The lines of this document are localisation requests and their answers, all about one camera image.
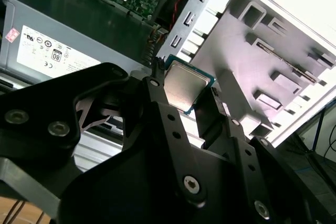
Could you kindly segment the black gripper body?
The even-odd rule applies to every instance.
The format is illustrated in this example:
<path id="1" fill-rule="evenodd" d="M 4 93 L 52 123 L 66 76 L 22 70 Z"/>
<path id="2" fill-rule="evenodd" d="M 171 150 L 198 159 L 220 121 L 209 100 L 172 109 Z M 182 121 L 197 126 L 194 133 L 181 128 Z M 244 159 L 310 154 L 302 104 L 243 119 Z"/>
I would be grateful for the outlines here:
<path id="1" fill-rule="evenodd" d="M 64 192 L 58 223 L 262 223 L 227 155 L 194 147 L 205 205 L 186 203 L 154 151 L 120 153 L 77 177 Z"/>

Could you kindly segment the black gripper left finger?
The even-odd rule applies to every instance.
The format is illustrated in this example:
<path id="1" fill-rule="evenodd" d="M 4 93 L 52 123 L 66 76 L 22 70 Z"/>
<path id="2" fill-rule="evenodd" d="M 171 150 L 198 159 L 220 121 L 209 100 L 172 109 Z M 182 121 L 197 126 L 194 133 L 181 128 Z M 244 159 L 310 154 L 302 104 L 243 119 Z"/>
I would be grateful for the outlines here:
<path id="1" fill-rule="evenodd" d="M 34 168 L 64 166 L 86 129 L 112 115 L 126 149 L 80 175 L 67 191 L 108 198 L 113 189 L 203 205 L 206 189 L 176 108 L 164 91 L 164 62 L 142 80 L 102 63 L 1 96 L 1 155 Z"/>

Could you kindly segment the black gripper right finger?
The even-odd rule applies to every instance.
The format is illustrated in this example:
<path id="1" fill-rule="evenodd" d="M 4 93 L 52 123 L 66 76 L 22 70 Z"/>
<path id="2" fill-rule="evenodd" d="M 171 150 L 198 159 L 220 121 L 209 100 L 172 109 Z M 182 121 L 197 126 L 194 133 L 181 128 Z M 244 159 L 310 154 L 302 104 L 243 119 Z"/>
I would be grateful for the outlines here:
<path id="1" fill-rule="evenodd" d="M 228 159 L 229 217 L 245 223 L 317 223 L 318 201 L 262 137 L 247 141 L 240 123 L 225 111 L 216 88 L 195 105 L 203 149 Z"/>

